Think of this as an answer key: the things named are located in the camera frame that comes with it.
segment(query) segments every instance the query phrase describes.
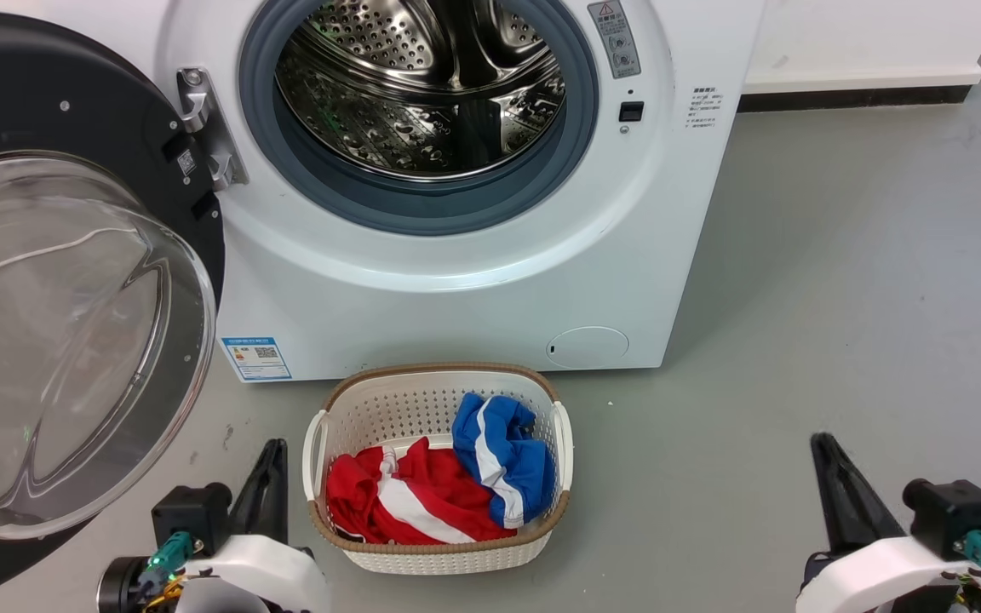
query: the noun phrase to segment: sticker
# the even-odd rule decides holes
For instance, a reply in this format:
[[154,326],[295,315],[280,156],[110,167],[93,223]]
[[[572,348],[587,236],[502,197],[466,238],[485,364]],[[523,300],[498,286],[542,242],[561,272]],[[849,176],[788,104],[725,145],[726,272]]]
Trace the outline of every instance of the sticker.
[[633,77],[642,73],[642,65],[638,62],[638,49],[634,47],[634,36],[627,23],[627,15],[619,0],[608,3],[588,5],[588,14],[596,22],[596,31],[604,40],[604,51],[608,52],[611,62],[612,78]]
[[688,107],[688,121],[685,128],[713,128],[725,96],[717,93],[717,87],[696,87],[691,91],[691,106]]
[[293,379],[285,366],[283,354],[275,339],[269,336],[222,338],[233,365],[245,381],[277,381]]
[[192,150],[184,150],[182,154],[176,156],[176,163],[180,165],[180,172],[183,172],[184,177],[190,175],[192,170],[195,170],[195,158],[192,157]]

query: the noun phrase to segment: red clothing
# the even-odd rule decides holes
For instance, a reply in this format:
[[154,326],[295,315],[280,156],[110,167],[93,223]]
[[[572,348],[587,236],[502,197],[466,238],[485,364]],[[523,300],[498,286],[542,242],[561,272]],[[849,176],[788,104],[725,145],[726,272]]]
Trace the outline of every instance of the red clothing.
[[392,447],[370,447],[332,463],[324,487],[335,525],[367,543],[489,541],[513,536],[491,519],[491,493],[452,450],[431,450],[420,438],[396,459]]

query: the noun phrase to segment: door hinge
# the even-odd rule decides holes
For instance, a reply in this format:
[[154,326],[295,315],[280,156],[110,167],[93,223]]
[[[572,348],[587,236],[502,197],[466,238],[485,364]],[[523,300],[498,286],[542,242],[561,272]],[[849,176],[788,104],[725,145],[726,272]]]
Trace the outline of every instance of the door hinge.
[[210,74],[202,67],[183,67],[176,71],[176,89],[181,106],[186,109],[180,120],[207,156],[215,191],[225,190],[231,183],[248,183],[249,175],[222,116]]

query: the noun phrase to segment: cable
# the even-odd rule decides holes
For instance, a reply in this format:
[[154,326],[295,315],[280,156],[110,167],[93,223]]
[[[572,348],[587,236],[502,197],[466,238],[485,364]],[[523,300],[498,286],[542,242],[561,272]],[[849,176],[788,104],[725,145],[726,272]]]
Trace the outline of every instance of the cable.
[[183,574],[180,574],[173,581],[169,581],[168,585],[164,586],[164,590],[161,590],[160,596],[146,603],[143,613],[156,612],[161,604],[180,600],[180,594],[184,591],[184,581],[187,578]]
[[32,257],[38,257],[40,255],[47,255],[48,253],[62,251],[63,249],[70,249],[71,247],[77,247],[79,244],[82,244],[85,241],[92,239],[92,237],[97,236],[97,234],[102,232],[124,232],[128,234],[137,234],[139,233],[139,230],[128,229],[128,228],[98,228],[90,233],[87,233],[86,236],[81,237],[78,240],[73,240],[71,242],[66,242],[64,244],[57,244],[54,247],[36,249],[36,251],[22,253],[22,255],[15,255],[13,257],[8,257],[7,260],[0,261],[0,268],[4,268],[11,264],[16,264],[17,261],[30,260]]

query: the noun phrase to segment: basket handle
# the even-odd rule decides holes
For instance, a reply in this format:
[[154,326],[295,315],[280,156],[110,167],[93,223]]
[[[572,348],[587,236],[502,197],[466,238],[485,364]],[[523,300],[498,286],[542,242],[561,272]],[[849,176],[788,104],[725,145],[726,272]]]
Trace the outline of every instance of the basket handle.
[[573,428],[570,427],[570,416],[558,400],[555,401],[555,445],[559,450],[559,483],[566,492],[573,484]]
[[305,446],[301,454],[301,484],[305,489],[305,500],[315,501],[320,497],[320,486],[324,477],[324,449],[328,439],[328,411],[320,409],[308,423],[305,431]]

